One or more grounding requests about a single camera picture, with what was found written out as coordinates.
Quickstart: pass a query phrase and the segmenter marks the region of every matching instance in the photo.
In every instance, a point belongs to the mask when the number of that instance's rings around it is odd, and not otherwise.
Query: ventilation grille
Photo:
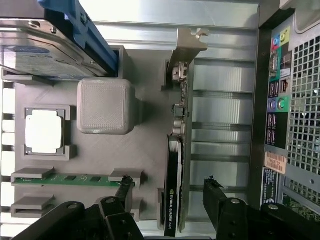
[[[320,193],[313,191],[312,189],[293,180],[290,180],[289,188],[295,191],[296,193],[300,194],[305,199],[308,199],[311,202],[320,206]]]
[[[320,175],[320,37],[294,50],[288,164]]]

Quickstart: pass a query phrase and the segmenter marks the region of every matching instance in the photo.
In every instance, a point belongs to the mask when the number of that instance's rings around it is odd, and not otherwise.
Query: rear i/o panel
[[[269,63],[265,144],[283,150],[286,150],[288,112],[291,98],[292,52],[289,51],[290,30],[291,26],[286,25],[282,29],[280,27],[279,30],[274,31]]]

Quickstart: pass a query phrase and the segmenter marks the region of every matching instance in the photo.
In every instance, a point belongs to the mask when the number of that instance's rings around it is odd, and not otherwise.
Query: hard drive label
[[[64,54],[58,57],[44,47],[0,46],[0,57],[4,67],[48,79],[81,80],[90,77],[73,66],[74,62],[69,57]]]

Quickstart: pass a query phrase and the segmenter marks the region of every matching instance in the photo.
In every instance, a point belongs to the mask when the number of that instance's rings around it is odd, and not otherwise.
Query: hard drive
[[[78,0],[0,0],[0,6],[0,67],[50,80],[117,77],[117,52]]]

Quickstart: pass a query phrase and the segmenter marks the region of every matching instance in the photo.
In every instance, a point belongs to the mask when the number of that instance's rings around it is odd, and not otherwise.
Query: orange label
[[[266,152],[264,156],[264,165],[280,174],[286,174],[287,158],[271,152]]]

